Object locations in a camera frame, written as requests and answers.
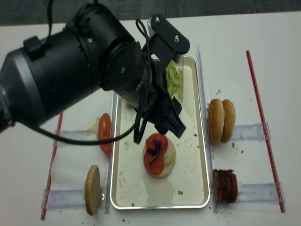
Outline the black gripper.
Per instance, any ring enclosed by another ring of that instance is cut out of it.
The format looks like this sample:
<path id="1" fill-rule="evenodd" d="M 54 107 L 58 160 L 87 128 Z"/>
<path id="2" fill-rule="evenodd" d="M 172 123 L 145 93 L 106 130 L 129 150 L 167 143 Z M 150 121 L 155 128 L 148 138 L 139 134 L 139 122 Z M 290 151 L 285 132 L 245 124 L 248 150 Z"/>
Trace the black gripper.
<path id="1" fill-rule="evenodd" d="M 141 72 L 138 72 L 139 64 L 135 66 L 135 70 L 138 74 L 142 75 Z M 129 82 L 131 81 L 126 80 L 126 82 L 122 84 L 121 87 L 123 87 L 125 84 Z M 146 111 L 146 113 L 144 113 L 143 109 L 146 106 L 146 101 L 147 101 L 147 97 L 145 97 L 143 102 L 139 104 L 138 109 L 137 110 L 135 109 L 136 117 L 135 117 L 134 124 L 131 126 L 131 128 L 144 129 L 146 127 L 146 123 L 151 122 L 155 125 L 155 128 L 158 131 L 158 133 L 165 135 L 168 131 L 171 131 L 177 138 L 180 138 L 184 133 L 184 131 L 186 130 L 186 126 L 181 121 L 179 116 L 182 111 L 182 106 L 180 102 L 175 97 L 173 99 L 167 97 L 162 108 L 160 108 L 157 113 L 152 114 L 150 112 L 150 109 L 153 107 L 154 100 L 150 101 L 148 110 Z"/>

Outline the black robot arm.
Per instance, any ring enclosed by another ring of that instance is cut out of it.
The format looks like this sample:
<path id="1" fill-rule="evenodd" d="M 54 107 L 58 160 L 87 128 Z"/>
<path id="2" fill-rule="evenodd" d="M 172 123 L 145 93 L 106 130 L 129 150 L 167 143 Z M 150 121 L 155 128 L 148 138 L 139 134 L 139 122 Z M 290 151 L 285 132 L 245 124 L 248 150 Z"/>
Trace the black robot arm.
<path id="1" fill-rule="evenodd" d="M 81 7 L 59 33 L 33 36 L 7 54 L 0 71 L 0 129 L 25 121 L 40 126 L 99 89 L 112 90 L 161 134 L 181 137 L 181 106 L 167 91 L 166 68 L 179 62 L 189 41 L 154 14 L 149 42 L 141 46 L 97 2 Z"/>

